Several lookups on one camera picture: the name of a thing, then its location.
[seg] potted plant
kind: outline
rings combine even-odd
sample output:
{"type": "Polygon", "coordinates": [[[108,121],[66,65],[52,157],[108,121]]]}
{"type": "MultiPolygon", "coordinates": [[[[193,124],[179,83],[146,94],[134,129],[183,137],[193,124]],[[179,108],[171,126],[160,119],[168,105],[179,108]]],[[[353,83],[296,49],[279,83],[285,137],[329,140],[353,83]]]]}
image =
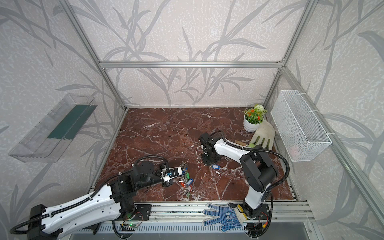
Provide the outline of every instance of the potted plant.
{"type": "Polygon", "coordinates": [[[254,132],[259,128],[260,123],[263,122],[263,115],[266,114],[266,110],[260,104],[256,104],[254,108],[243,111],[244,113],[244,129],[247,132],[254,132]]]}

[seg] work glove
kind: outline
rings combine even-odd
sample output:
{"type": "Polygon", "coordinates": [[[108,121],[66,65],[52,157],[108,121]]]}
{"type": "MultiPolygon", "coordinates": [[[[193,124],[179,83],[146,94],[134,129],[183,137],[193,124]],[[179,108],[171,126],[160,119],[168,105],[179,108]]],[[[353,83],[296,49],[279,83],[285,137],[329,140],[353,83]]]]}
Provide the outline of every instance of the work glove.
{"type": "Polygon", "coordinates": [[[274,139],[275,129],[269,122],[264,119],[263,122],[260,123],[260,127],[256,129],[256,132],[250,141],[251,144],[249,147],[254,147],[254,145],[261,144],[262,148],[268,148],[269,150],[272,150],[274,139]]]}
{"type": "Polygon", "coordinates": [[[211,226],[221,224],[221,231],[227,232],[234,228],[242,228],[242,223],[247,220],[244,213],[241,213],[237,208],[231,208],[229,206],[215,205],[208,203],[207,207],[203,211],[204,215],[211,218],[203,221],[203,226],[211,226]]]}

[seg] gray floor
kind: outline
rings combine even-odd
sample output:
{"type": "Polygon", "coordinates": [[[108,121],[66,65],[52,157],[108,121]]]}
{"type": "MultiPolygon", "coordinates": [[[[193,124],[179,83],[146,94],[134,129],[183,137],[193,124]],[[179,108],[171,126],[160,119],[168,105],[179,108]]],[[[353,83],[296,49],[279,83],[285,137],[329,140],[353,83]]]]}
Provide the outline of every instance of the gray floor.
{"type": "MultiPolygon", "coordinates": [[[[107,240],[119,239],[114,234],[72,234],[70,240],[107,240]]],[[[129,240],[249,240],[245,233],[140,233],[133,234],[129,240]]],[[[268,231],[260,237],[261,240],[309,240],[302,222],[276,222],[272,223],[268,231]]]]}

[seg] blue dotted glove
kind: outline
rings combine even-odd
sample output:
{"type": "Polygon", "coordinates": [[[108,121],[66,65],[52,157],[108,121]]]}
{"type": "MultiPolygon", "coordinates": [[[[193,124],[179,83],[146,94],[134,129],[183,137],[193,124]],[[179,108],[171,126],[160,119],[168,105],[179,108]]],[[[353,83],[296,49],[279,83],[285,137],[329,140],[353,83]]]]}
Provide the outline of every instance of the blue dotted glove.
{"type": "Polygon", "coordinates": [[[203,211],[204,215],[210,216],[211,218],[203,221],[203,226],[211,226],[216,224],[221,224],[221,231],[226,232],[234,228],[242,228],[235,210],[228,206],[214,205],[208,203],[207,207],[210,209],[205,209],[203,211]]]}

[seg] leaf pattern wallpaper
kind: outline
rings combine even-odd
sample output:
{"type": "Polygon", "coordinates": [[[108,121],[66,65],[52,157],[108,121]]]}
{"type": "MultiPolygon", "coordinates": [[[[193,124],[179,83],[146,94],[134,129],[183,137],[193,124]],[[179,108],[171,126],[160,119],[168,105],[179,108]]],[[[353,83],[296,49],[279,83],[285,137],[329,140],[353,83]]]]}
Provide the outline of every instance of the leaf pattern wallpaper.
{"type": "MultiPolygon", "coordinates": [[[[384,1],[318,3],[288,62],[382,197],[383,22],[384,1]]],[[[282,78],[278,90],[285,89],[290,86],[282,78]]],[[[325,239],[384,239],[382,227],[331,149],[291,167],[300,199],[309,201],[325,239]]]]}
{"type": "MultiPolygon", "coordinates": [[[[102,61],[278,61],[306,5],[306,0],[70,2],[102,61]]],[[[277,70],[107,71],[127,106],[167,107],[253,105],[268,93],[277,70]]]]}
{"type": "Polygon", "coordinates": [[[124,110],[103,82],[57,1],[0,2],[0,239],[31,207],[56,205],[89,189],[124,110]],[[13,148],[67,94],[97,107],[56,163],[21,162],[13,148]]]}

